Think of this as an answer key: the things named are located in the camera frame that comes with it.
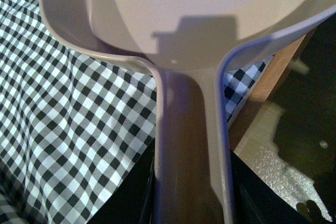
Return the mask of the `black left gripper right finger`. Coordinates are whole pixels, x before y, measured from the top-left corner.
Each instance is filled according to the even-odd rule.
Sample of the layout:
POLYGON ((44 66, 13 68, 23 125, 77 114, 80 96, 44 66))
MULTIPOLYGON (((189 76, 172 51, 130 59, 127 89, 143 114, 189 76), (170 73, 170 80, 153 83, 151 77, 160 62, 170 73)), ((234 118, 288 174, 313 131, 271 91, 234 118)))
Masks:
POLYGON ((230 159, 237 223, 309 223, 233 151, 230 152, 230 159))

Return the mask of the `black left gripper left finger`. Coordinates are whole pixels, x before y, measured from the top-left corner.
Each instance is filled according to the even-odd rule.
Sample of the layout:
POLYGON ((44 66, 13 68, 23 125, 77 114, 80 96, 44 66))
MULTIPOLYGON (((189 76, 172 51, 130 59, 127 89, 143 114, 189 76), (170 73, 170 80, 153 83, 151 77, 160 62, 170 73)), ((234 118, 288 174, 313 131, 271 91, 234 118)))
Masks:
POLYGON ((154 188, 152 141, 120 187, 88 221, 89 223, 150 223, 154 188))

